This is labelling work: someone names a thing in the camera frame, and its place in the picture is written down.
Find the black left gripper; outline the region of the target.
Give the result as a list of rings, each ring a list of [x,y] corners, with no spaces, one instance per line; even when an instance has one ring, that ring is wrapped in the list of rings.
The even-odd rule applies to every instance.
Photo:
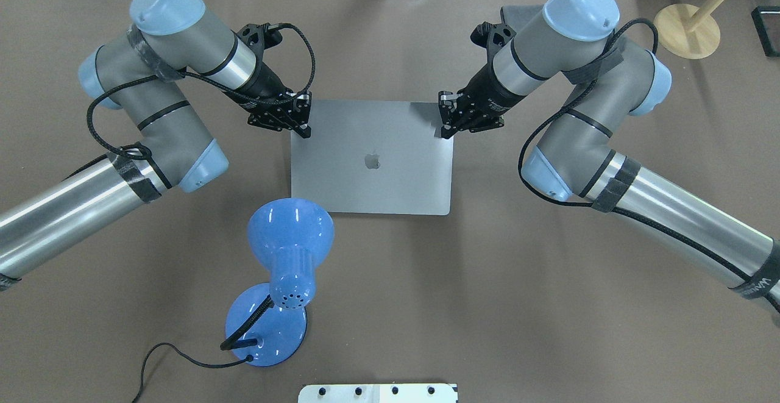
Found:
[[[229,93],[234,103],[250,112],[246,120],[248,125],[277,132],[293,131],[303,139],[311,137],[308,122],[312,95],[309,91],[305,91],[285,102],[285,99],[290,98],[289,93],[293,91],[284,86],[278,75],[267,65],[256,67],[250,80],[236,92],[254,100],[269,102],[259,104]]]

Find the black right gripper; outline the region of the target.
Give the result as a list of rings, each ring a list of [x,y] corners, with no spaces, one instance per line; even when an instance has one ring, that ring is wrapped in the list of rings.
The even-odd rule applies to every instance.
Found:
[[[492,65],[485,65],[457,93],[438,92],[439,136],[451,139],[462,131],[476,133],[501,128],[505,125],[501,116],[518,103],[519,95],[500,83]]]

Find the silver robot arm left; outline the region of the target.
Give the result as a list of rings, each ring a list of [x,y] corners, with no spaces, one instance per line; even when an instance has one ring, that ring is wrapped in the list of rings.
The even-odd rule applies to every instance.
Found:
[[[293,91],[264,62],[292,23],[232,30],[203,0],[131,0],[129,24],[81,62],[85,122],[103,153],[2,214],[2,290],[173,187],[191,193],[229,161],[178,86],[217,88],[268,130],[307,138],[309,86]]]

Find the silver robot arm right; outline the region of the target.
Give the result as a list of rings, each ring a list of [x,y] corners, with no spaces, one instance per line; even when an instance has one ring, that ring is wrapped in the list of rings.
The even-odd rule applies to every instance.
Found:
[[[519,154],[524,186],[549,203],[623,216],[682,245],[739,297],[778,319],[778,240],[742,223],[609,146],[672,85],[649,20],[619,26],[615,0],[548,0],[521,25],[482,23],[471,39],[486,64],[457,92],[441,91],[441,136],[502,127],[503,116],[563,74],[573,92]]]

